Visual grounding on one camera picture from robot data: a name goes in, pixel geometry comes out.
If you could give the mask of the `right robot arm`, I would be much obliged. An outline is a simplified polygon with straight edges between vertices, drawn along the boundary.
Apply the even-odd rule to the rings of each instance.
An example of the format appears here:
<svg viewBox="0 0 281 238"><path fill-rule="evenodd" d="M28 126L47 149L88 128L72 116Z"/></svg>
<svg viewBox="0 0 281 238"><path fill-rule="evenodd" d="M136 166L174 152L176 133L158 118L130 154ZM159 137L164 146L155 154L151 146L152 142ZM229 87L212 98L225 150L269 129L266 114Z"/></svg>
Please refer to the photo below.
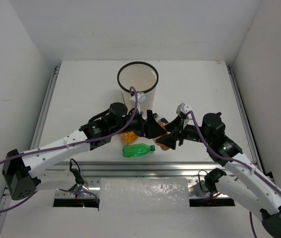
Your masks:
<svg viewBox="0 0 281 238"><path fill-rule="evenodd" d="M281 188L225 135L221 113L204 115L200 126L197 122L189 125L190 120L196 120L192 111L179 113L170 123L163 122L168 134L159 138L158 143L171 149L184 140L203 143L211 159L221 165L205 175L208 191L228 195L253 213L272 237L281 238Z"/></svg>

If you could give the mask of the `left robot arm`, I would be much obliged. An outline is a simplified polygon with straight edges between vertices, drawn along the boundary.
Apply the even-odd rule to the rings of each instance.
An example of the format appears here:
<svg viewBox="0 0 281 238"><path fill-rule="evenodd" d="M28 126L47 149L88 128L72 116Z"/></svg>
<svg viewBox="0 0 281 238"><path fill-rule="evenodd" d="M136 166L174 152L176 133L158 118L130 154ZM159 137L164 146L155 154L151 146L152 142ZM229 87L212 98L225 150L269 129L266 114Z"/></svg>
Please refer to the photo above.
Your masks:
<svg viewBox="0 0 281 238"><path fill-rule="evenodd" d="M26 198L43 184L39 177L48 167L74 155L92 151L124 132L154 139L166 134L151 110L147 118L137 110L128 110L123 103L112 103L109 108L92 117L87 124L51 144L30 151L14 149L6 154L2 168L6 186L13 200Z"/></svg>

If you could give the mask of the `clear bottle black label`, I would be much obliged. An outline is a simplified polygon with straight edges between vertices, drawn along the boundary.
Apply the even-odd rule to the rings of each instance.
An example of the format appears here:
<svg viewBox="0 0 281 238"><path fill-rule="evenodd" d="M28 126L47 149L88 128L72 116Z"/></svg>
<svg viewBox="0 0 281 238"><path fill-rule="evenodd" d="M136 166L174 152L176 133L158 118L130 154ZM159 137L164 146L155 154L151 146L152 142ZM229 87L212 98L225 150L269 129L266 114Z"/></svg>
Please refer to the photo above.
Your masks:
<svg viewBox="0 0 281 238"><path fill-rule="evenodd" d="M168 124L168 120L164 117L159 116L158 114L154 113L153 114L154 119L156 120L157 123L159 123L160 125L165 126L166 124Z"/></svg>

